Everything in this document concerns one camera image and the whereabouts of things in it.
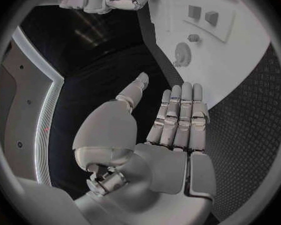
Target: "textured gray surface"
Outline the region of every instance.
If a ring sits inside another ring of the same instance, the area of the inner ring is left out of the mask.
[[[209,111],[206,153],[215,168],[213,214],[223,221],[255,192],[281,141],[281,70],[270,46],[251,74]]]

